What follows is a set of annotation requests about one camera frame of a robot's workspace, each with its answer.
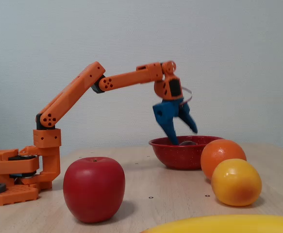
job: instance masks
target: red bowl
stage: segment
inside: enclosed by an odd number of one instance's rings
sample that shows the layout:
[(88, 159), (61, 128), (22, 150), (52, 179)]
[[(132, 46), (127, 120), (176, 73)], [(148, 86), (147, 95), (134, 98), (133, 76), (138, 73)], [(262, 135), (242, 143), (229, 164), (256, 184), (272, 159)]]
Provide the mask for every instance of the red bowl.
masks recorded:
[(204, 147), (211, 141), (222, 139), (213, 136), (179, 136), (179, 143), (195, 142), (196, 145), (175, 146), (167, 137), (156, 138), (149, 144), (153, 147), (156, 157), (168, 168), (180, 170), (200, 169), (200, 156)]

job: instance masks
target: white wall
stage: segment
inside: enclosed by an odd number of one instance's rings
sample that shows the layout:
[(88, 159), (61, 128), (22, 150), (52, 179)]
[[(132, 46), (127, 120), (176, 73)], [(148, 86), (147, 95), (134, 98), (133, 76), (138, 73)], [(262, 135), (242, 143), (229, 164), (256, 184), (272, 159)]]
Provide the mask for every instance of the white wall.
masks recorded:
[[(114, 75), (170, 59), (199, 134), (283, 147), (283, 1), (1, 0), (0, 148), (31, 145), (35, 115), (89, 63)], [(89, 90), (57, 124), (62, 154), (164, 136), (159, 101), (152, 83)]]

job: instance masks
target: red apple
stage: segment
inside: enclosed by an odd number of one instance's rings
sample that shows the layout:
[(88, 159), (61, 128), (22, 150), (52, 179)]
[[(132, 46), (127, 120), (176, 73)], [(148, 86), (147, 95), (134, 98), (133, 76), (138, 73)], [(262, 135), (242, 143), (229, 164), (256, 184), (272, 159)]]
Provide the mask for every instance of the red apple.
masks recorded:
[(66, 205), (82, 222), (110, 219), (120, 208), (124, 190), (123, 168), (111, 158), (82, 158), (73, 162), (65, 173)]

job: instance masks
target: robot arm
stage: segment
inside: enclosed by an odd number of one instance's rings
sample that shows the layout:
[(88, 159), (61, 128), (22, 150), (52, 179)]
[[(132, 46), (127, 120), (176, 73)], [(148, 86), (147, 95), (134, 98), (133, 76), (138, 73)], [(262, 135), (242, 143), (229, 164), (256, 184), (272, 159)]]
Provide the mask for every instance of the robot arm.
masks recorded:
[(138, 66), (136, 71), (105, 77), (105, 69), (99, 62), (88, 65), (64, 90), (62, 90), (36, 117), (37, 130), (55, 129), (55, 124), (71, 109), (90, 88), (96, 93), (155, 82), (155, 93), (164, 100), (183, 97), (180, 80), (173, 72), (172, 61)]

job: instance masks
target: orange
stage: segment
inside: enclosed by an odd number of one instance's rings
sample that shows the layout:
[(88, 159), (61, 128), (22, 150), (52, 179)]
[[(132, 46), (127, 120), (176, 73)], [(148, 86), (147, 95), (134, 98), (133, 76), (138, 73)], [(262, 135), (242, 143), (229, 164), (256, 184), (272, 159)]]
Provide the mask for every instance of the orange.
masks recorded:
[(204, 174), (211, 180), (216, 166), (227, 159), (246, 159), (243, 149), (236, 142), (218, 139), (208, 143), (200, 157), (200, 165)]
[(211, 186), (219, 201), (232, 206), (254, 203), (262, 190), (259, 173), (242, 159), (221, 162), (213, 173)]

